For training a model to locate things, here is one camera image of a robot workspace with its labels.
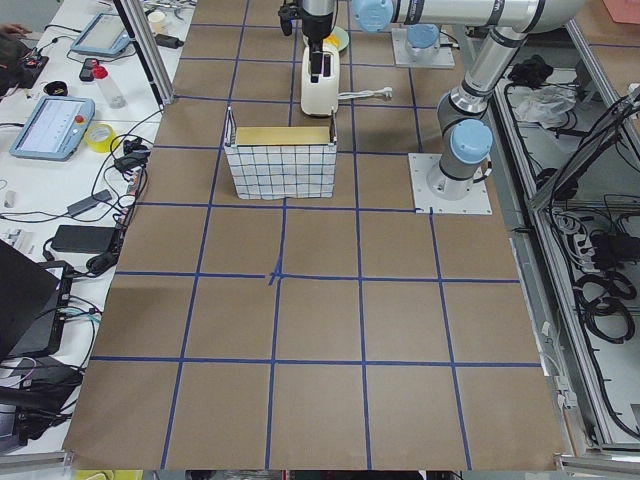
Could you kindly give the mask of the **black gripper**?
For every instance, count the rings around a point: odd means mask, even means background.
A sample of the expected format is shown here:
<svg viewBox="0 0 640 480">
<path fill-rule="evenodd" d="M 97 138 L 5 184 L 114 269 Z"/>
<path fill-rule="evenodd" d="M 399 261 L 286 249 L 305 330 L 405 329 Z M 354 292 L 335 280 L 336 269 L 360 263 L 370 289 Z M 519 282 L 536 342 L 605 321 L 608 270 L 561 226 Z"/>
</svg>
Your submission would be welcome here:
<svg viewBox="0 0 640 480">
<path fill-rule="evenodd" d="M 311 15 L 308 13 L 301 14 L 302 31 L 307 37 L 310 47 L 309 66 L 310 66 L 310 82 L 317 83 L 320 77 L 320 47 L 325 38 L 327 38 L 333 29 L 333 14 Z"/>
</svg>

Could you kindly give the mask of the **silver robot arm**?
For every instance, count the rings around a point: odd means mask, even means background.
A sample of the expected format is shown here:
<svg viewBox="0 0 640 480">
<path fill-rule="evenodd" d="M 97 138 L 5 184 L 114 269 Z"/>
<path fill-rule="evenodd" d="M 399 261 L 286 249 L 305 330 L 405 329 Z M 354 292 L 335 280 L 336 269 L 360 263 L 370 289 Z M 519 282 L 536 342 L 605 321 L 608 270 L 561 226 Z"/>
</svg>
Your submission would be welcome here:
<svg viewBox="0 0 640 480">
<path fill-rule="evenodd" d="M 491 30 L 463 84 L 473 91 L 494 88 L 531 33 L 559 28 L 581 10 L 582 1 L 354 1 L 361 30 L 380 32 L 390 24 L 445 24 Z"/>
<path fill-rule="evenodd" d="M 437 118 L 443 153 L 428 174 L 429 187 L 437 196 L 457 201 L 468 195 L 493 145 L 493 133 L 483 122 L 489 99 L 526 37 L 513 27 L 490 28 L 473 66 L 440 100 Z"/>
</svg>

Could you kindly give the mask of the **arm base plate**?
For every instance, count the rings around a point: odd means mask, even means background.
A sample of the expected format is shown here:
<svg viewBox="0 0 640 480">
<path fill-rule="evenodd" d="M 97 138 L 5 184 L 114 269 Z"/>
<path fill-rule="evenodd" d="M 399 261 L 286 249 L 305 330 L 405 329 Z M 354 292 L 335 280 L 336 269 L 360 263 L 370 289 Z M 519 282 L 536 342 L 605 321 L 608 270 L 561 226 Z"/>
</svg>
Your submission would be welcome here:
<svg viewBox="0 0 640 480">
<path fill-rule="evenodd" d="M 453 47 L 441 28 L 416 24 L 391 30 L 395 65 L 404 68 L 453 69 Z"/>
<path fill-rule="evenodd" d="M 409 173 L 414 210 L 421 214 L 491 215 L 484 172 L 478 167 L 467 180 L 453 180 L 440 169 L 440 154 L 410 153 Z"/>
</svg>

